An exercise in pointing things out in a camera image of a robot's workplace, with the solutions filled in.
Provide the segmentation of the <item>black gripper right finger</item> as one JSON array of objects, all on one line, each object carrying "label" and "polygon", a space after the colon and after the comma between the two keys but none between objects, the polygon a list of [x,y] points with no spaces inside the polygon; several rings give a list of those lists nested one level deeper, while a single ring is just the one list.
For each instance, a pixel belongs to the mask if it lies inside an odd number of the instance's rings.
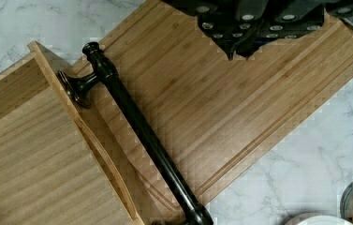
[{"label": "black gripper right finger", "polygon": [[328,13],[353,17],[353,0],[237,0],[236,17],[247,26],[236,53],[248,58],[278,38],[301,38],[321,28]]}]

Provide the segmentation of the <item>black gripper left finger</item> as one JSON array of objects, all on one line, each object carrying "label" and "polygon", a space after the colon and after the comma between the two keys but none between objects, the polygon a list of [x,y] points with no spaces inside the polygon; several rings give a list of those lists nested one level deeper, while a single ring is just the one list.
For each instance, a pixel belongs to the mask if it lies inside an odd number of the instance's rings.
[{"label": "black gripper left finger", "polygon": [[267,39],[259,32],[267,0],[163,0],[182,13],[196,17],[199,29],[225,53],[249,58]]}]

